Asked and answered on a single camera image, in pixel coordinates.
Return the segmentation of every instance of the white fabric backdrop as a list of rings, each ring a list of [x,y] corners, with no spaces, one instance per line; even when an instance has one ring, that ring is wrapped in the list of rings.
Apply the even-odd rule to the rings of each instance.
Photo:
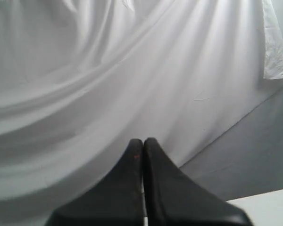
[[[0,1],[0,226],[42,225],[130,138],[181,165],[228,130],[282,84],[263,81],[264,17],[254,0]]]

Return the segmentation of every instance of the draped sheet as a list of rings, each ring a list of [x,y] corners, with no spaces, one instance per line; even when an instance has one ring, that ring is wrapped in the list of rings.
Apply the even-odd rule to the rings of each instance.
[[[222,135],[282,85],[263,80],[264,17],[254,0],[0,0],[0,226],[42,225],[133,137],[182,165]]]

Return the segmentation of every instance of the gray floor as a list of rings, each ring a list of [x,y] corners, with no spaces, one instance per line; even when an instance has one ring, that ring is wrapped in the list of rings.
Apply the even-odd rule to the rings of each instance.
[[[283,89],[182,170],[224,200],[283,189]]]

